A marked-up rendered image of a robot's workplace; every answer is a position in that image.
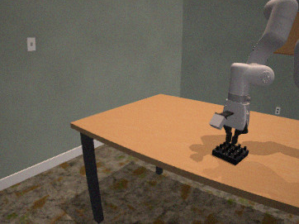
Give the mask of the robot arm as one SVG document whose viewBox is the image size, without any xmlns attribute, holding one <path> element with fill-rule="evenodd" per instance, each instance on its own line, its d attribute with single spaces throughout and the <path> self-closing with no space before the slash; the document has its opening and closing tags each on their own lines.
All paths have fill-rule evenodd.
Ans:
<svg viewBox="0 0 299 224">
<path fill-rule="evenodd" d="M 263 10 L 268 20 L 265 32 L 252 50 L 247 64 L 234 63 L 230 67 L 230 83 L 228 100 L 232 102 L 248 102 L 250 84 L 267 87 L 274 81 L 274 72 L 266 66 L 269 56 L 286 42 L 292 24 L 299 12 L 299 0 L 271 0 Z M 271 15 L 271 17 L 270 17 Z M 258 65 L 256 67 L 256 65 Z M 294 48 L 293 79 L 299 88 L 299 40 Z M 223 114 L 223 115 L 222 115 Z M 221 130 L 227 117 L 233 112 L 215 112 L 210 120 L 210 126 Z"/>
</svg>

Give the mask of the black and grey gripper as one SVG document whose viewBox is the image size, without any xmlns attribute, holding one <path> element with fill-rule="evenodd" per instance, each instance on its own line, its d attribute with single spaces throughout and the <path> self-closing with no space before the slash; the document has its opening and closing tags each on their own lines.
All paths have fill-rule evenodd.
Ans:
<svg viewBox="0 0 299 224">
<path fill-rule="evenodd" d="M 237 143 L 240 134 L 248 133 L 250 105 L 249 102 L 232 102 L 226 99 L 223 108 L 223 112 L 225 111 L 234 113 L 234 115 L 227 117 L 223 126 L 227 135 L 225 137 L 225 143 L 228 144 L 231 142 L 231 145 L 233 146 Z M 235 128 L 235 134 L 233 136 L 231 132 L 232 128 Z"/>
</svg>

